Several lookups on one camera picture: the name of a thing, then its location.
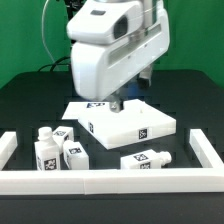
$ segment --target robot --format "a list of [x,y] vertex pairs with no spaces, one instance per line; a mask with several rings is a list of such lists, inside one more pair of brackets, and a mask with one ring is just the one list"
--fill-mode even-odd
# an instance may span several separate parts
[[102,101],[152,64],[169,47],[163,0],[87,0],[67,25],[76,42],[71,67],[77,93]]

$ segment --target white cube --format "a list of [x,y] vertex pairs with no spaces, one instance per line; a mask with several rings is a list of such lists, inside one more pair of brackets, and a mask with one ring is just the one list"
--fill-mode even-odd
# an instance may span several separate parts
[[53,132],[53,138],[55,142],[59,145],[60,154],[63,152],[63,144],[66,140],[74,141],[74,132],[72,127],[59,126]]
[[79,142],[65,141],[63,151],[65,163],[70,170],[89,169],[89,156]]

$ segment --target black mat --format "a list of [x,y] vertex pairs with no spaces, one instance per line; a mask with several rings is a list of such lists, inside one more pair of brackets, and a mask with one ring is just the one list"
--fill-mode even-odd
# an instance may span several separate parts
[[[75,140],[90,156],[91,169],[119,168],[120,156],[150,148],[170,151],[173,161],[165,169],[200,167],[188,144],[191,128],[202,129],[223,159],[224,90],[204,73],[155,71],[150,89],[140,89],[133,80],[122,88],[121,96],[144,100],[172,116],[177,133],[107,151],[77,121],[61,120],[69,102],[82,101],[71,74],[19,74],[0,90],[0,135],[16,131],[19,143],[4,170],[36,169],[33,143],[38,128],[54,130],[59,125],[74,128]],[[1,223],[25,223],[25,218],[32,223],[223,223],[223,206],[223,193],[0,196]]]

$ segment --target white platform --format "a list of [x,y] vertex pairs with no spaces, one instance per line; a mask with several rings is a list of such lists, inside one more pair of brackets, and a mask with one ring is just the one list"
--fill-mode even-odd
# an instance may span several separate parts
[[140,100],[124,102],[124,110],[89,108],[79,115],[79,123],[106,149],[142,142],[176,132],[176,120]]

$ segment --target green backdrop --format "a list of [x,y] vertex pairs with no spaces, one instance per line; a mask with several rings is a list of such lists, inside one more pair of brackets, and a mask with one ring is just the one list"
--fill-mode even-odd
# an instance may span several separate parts
[[[196,69],[224,87],[224,0],[164,0],[171,43],[155,69]],[[41,39],[45,0],[0,1],[0,88],[21,72],[51,63]],[[56,59],[70,54],[63,0],[51,0],[46,42]]]

